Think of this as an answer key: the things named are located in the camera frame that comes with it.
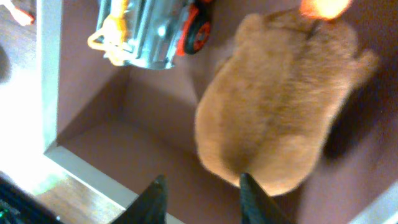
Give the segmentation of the grey orange toy car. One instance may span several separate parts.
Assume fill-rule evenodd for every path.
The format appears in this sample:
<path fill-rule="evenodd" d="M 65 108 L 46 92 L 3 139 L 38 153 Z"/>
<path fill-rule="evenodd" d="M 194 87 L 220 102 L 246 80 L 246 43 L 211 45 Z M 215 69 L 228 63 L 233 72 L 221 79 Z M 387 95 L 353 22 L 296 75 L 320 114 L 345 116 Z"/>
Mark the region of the grey orange toy car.
<path fill-rule="evenodd" d="M 174 67 L 176 56 L 199 52 L 211 32 L 213 0 L 102 0 L 88 37 L 114 66 Z"/>

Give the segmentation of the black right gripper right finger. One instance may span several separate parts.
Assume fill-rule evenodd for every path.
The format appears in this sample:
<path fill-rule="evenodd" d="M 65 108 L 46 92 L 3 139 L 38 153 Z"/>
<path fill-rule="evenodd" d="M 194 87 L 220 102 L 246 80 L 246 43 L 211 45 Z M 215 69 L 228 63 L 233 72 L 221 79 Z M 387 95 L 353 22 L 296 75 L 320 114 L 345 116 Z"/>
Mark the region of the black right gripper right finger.
<path fill-rule="evenodd" d="M 241 174 L 239 187 L 242 224 L 292 224 L 253 176 Z"/>

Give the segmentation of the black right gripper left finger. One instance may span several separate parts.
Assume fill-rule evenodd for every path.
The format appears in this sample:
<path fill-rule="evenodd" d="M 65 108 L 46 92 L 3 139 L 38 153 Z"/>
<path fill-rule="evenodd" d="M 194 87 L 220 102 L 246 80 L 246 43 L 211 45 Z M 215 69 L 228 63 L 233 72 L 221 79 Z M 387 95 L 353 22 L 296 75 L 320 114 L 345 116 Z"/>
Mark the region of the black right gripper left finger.
<path fill-rule="evenodd" d="M 166 224 L 168 188 L 158 175 L 110 224 Z"/>

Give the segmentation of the brown plush toy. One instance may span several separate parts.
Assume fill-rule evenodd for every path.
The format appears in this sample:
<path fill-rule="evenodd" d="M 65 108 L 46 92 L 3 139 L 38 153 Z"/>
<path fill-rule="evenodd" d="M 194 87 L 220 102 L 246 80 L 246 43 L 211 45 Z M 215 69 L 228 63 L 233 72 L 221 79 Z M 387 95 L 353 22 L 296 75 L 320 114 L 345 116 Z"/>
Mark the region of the brown plush toy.
<path fill-rule="evenodd" d="M 350 94 L 379 66 L 349 23 L 314 23 L 297 7 L 241 21 L 195 112 L 208 172 L 234 186 L 248 173 L 279 196 L 314 170 Z"/>

